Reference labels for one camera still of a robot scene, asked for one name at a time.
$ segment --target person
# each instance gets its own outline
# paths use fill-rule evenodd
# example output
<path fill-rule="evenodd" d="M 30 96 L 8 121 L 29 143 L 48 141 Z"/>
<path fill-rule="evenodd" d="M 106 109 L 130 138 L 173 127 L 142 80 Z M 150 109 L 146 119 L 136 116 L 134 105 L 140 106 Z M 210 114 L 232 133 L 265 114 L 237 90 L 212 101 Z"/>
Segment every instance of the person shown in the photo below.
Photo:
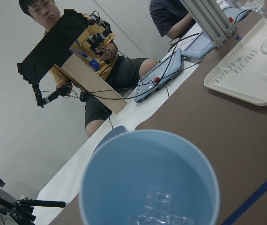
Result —
<path fill-rule="evenodd" d="M 37 23 L 45 28 L 47 33 L 55 23 L 60 19 L 60 12 L 54 0 L 19 0 L 22 11 L 31 16 Z M 102 33 L 102 29 L 97 25 L 89 26 L 74 42 L 70 50 L 73 51 L 84 63 L 90 66 L 102 79 L 104 79 L 112 88 L 122 89 L 136 86 L 140 77 L 146 75 L 153 69 L 158 62 L 155 59 L 125 59 L 124 56 L 118 55 L 118 48 L 114 43 L 115 34 L 110 34 L 106 40 L 101 43 L 101 47 L 97 48 L 97 52 L 102 53 L 95 55 L 89 49 L 90 45 L 86 39 L 90 35 Z M 86 102 L 85 106 L 85 129 L 88 137 L 105 122 L 111 115 L 111 110 L 104 106 L 91 93 L 87 93 L 85 89 L 73 78 L 63 74 L 59 67 L 51 68 L 50 73 L 54 76 L 57 83 L 56 88 L 62 87 L 64 84 L 70 86 L 72 84 L 81 90 L 80 100 Z"/>
<path fill-rule="evenodd" d="M 151 0 L 149 10 L 162 37 L 182 37 L 195 24 L 191 14 L 179 0 Z"/>

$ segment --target tray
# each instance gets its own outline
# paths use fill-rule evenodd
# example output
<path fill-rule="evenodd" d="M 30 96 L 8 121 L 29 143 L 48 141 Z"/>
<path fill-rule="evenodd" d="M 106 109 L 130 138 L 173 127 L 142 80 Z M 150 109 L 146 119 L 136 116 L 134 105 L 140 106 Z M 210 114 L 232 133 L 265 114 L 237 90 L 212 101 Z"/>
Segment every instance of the tray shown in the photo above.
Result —
<path fill-rule="evenodd" d="M 243 101 L 267 105 L 267 55 L 260 51 L 267 39 L 263 20 L 206 76 L 204 85 Z"/>

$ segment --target hand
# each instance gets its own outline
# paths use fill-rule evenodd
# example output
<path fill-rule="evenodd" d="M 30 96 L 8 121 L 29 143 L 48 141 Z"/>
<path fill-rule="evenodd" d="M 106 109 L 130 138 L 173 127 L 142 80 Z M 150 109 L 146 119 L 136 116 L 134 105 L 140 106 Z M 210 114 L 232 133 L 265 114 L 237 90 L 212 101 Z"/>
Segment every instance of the hand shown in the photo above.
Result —
<path fill-rule="evenodd" d="M 96 48 L 96 52 L 100 53 L 100 60 L 106 61 L 112 59 L 112 52 L 109 51 L 107 48 L 98 47 Z"/>
<path fill-rule="evenodd" d="M 69 95 L 72 91 L 72 83 L 71 81 L 65 81 L 65 82 L 62 82 L 62 83 L 59 83 L 57 86 L 56 86 L 56 90 L 61 88 L 63 85 L 67 85 L 68 87 L 70 87 L 69 91 L 66 92 L 65 96 Z"/>

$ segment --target knee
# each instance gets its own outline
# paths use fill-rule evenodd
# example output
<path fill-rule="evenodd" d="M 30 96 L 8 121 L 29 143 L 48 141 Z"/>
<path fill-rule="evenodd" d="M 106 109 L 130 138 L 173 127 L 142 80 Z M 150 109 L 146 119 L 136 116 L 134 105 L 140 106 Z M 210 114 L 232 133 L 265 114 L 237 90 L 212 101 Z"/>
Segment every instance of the knee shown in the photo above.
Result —
<path fill-rule="evenodd" d="M 91 137 L 100 126 L 105 122 L 105 120 L 94 120 L 87 124 L 86 126 L 86 134 L 88 137 Z"/>
<path fill-rule="evenodd" d="M 158 62 L 155 59 L 145 59 L 139 70 L 139 74 L 141 77 L 145 76 L 150 70 L 152 70 Z"/>

